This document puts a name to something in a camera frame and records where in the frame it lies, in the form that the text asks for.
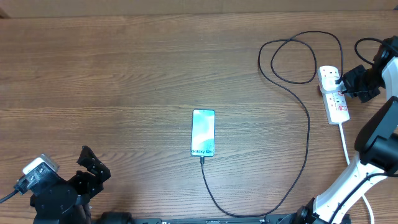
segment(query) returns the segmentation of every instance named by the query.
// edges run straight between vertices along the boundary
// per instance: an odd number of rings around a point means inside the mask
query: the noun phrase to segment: extension socket
[[[340,78],[337,68],[332,66],[320,67],[318,78],[321,91],[324,89],[327,92],[322,92],[322,97],[329,124],[339,124],[348,121],[349,113],[346,99],[341,92],[341,85],[335,84],[335,80]]]
[[[334,93],[341,90],[343,82],[336,84],[336,81],[340,79],[338,70],[333,66],[322,66],[318,70],[319,88],[322,93]]]

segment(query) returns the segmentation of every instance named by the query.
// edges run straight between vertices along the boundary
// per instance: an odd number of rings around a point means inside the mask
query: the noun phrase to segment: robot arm
[[[379,51],[369,62],[357,51],[357,46],[365,40],[380,42]],[[372,65],[365,69],[363,65],[346,72],[337,81],[343,81],[345,91],[350,97],[358,97],[362,103],[369,101],[380,94],[379,87],[386,89],[386,100],[391,96],[398,96],[398,37],[393,36],[383,41],[374,38],[363,38],[355,43],[355,52],[359,58]]]
[[[68,181],[57,175],[59,166],[45,155],[24,168],[14,188],[21,195],[33,192],[30,206],[37,212],[34,224],[91,223],[88,203],[104,189],[103,182],[111,172],[88,146],[83,146],[77,163],[88,172],[77,171]]]
[[[392,96],[359,132],[357,153],[350,165],[328,190],[311,199],[286,223],[343,223],[346,212],[363,194],[394,175],[398,170],[397,114],[398,97]]]

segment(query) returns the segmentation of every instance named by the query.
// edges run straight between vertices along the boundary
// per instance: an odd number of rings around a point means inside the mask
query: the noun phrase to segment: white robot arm
[[[336,84],[344,84],[346,94],[358,97],[362,103],[380,94],[379,87],[386,89],[387,102],[362,128],[355,141],[356,155],[350,165],[329,189],[313,198],[299,209],[293,224],[326,224],[342,222],[346,212],[372,186],[395,176],[398,170],[398,38],[391,37],[382,43],[374,57],[372,68],[362,65],[345,73]]]

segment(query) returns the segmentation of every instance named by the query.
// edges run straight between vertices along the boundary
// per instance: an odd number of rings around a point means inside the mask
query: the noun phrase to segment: white cable
[[[344,156],[346,158],[347,165],[349,165],[349,157],[348,157],[348,152],[347,152],[346,139],[344,138],[343,125],[341,123],[338,123],[338,127],[340,129],[341,143],[343,144]],[[369,210],[371,224],[374,224],[374,216],[373,216],[373,210],[371,208],[371,205],[369,204],[365,195],[362,195],[362,199],[365,202],[365,205]]]

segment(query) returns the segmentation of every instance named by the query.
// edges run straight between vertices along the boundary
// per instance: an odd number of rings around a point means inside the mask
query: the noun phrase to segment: wood grain surface
[[[185,16],[87,17],[0,20],[0,195],[12,191],[22,168],[41,153],[71,178],[82,145],[91,147],[112,178],[92,201],[105,211],[133,217],[225,217],[211,201],[199,159],[190,156],[192,110],[216,111],[216,155],[205,172],[213,195],[229,212],[261,213],[275,207],[302,166],[307,118],[293,96],[266,81],[257,69],[260,46],[305,30],[337,35],[345,71],[362,63],[354,43],[397,34],[398,13],[313,12]],[[299,37],[318,66],[340,68],[332,37]],[[264,49],[262,64],[278,47]],[[363,43],[372,58],[378,44]],[[284,78],[308,80],[310,51],[287,44],[274,62]],[[346,163],[337,126],[326,119],[317,78],[289,87],[311,116],[308,162],[302,177],[275,213],[295,212],[325,191]],[[349,154],[362,126],[382,106],[347,99]],[[396,223],[398,180],[387,179],[366,196],[377,223]],[[31,193],[0,205],[0,223],[32,223]],[[349,211],[368,223],[359,201]]]
[[[0,16],[43,18],[237,12],[390,11],[397,4],[396,0],[1,0]]]

